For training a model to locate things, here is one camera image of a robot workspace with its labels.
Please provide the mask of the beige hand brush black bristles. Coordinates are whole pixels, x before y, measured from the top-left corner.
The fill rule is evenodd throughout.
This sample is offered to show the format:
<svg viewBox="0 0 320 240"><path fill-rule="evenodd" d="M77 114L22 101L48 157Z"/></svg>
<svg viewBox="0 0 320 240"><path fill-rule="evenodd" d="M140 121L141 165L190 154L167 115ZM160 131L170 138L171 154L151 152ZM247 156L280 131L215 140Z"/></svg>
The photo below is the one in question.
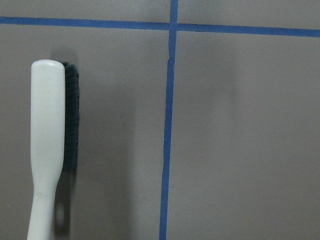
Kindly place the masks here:
<svg viewBox="0 0 320 240"><path fill-rule="evenodd" d="M79 73L73 64L42 59L32 63L30 80L33 201L27 239L49 240L61 173L77 165Z"/></svg>

